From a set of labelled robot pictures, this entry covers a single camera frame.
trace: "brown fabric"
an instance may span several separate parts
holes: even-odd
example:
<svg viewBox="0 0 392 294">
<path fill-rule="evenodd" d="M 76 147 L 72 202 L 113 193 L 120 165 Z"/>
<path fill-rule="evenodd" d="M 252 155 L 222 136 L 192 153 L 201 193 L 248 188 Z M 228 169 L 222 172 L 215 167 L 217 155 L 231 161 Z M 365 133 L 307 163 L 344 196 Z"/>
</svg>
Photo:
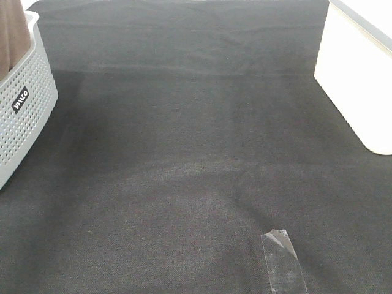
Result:
<svg viewBox="0 0 392 294">
<path fill-rule="evenodd" d="M 29 47 L 30 35 L 20 0 L 0 0 L 0 80 Z"/>
</svg>

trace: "black fabric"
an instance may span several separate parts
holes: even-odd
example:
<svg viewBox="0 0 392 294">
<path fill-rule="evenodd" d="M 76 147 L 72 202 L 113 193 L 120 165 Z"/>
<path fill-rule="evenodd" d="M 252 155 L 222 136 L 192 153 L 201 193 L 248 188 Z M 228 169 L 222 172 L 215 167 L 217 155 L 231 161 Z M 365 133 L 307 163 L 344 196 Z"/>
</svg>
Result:
<svg viewBox="0 0 392 294">
<path fill-rule="evenodd" d="M 0 293 L 392 293 L 392 157 L 314 80 L 327 1 L 42 1 L 59 90 L 0 192 Z"/>
</svg>

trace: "white surface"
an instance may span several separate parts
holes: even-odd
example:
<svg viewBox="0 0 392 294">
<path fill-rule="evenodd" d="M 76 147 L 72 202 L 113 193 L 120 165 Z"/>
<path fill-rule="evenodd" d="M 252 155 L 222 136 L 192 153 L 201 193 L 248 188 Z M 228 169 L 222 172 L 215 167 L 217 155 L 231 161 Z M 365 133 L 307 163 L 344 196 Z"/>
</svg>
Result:
<svg viewBox="0 0 392 294">
<path fill-rule="evenodd" d="M 23 9 L 29 9 L 38 0 L 21 0 Z"/>
<path fill-rule="evenodd" d="M 315 78 L 368 149 L 392 154 L 392 53 L 332 4 Z"/>
<path fill-rule="evenodd" d="M 392 38 L 392 0 L 341 0 L 389 38 Z"/>
<path fill-rule="evenodd" d="M 30 50 L 0 81 L 0 188 L 30 150 L 58 98 L 37 26 L 39 16 L 26 12 L 26 18 Z M 15 113 L 11 105 L 25 86 L 29 97 Z"/>
</svg>

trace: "basket logo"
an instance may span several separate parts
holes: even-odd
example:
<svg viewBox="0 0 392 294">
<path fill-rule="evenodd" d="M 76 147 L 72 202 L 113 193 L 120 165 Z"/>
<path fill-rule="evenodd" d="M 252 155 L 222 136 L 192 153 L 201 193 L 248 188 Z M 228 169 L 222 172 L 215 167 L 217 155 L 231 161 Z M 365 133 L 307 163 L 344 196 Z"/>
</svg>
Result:
<svg viewBox="0 0 392 294">
<path fill-rule="evenodd" d="M 30 93 L 27 90 L 27 87 L 24 86 L 24 88 L 22 89 L 21 93 L 19 93 L 18 97 L 12 103 L 12 109 L 14 110 L 15 113 L 19 112 L 20 108 L 26 102 L 26 100 L 29 97 L 29 95 L 30 95 Z"/>
</svg>

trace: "perforated basket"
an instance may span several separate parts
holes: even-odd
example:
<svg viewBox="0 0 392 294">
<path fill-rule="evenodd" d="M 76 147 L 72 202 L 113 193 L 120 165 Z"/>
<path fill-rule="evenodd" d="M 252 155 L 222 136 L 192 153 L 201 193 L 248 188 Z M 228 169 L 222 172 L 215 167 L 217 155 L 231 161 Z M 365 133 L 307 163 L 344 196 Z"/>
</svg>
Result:
<svg viewBox="0 0 392 294">
<path fill-rule="evenodd" d="M 0 81 L 0 188 L 30 150 L 58 98 L 37 26 L 39 16 L 25 14 L 31 47 Z"/>
</svg>

